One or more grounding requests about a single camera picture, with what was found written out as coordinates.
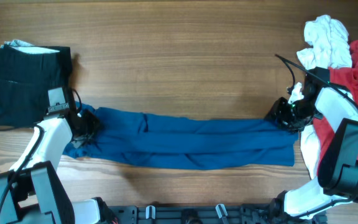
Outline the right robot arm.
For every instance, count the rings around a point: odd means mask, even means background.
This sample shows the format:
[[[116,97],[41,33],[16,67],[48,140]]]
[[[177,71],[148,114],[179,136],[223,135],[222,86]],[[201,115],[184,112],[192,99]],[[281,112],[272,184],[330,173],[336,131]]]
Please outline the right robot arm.
[[[334,131],[317,176],[271,201],[266,214],[273,223],[301,223],[336,205],[358,203],[358,105],[345,86],[329,80],[326,68],[306,71],[303,99],[290,103],[281,97],[265,116],[292,133],[313,118],[325,118]]]

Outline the blue polo shirt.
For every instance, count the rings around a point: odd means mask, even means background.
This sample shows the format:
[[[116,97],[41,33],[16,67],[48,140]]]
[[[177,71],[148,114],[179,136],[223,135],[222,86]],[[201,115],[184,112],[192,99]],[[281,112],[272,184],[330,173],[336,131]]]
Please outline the blue polo shirt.
[[[298,135],[263,119],[162,116],[83,105],[103,125],[91,143],[63,155],[141,167],[213,170],[248,164],[293,166]]]

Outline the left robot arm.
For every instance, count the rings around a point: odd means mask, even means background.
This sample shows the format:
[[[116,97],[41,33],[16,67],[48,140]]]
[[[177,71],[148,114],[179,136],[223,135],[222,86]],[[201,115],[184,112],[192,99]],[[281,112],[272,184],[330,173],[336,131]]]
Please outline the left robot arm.
[[[101,223],[102,205],[94,198],[72,202],[57,175],[66,145],[98,123],[90,113],[79,115],[81,99],[72,88],[51,89],[48,100],[23,154],[0,174],[0,223]]]

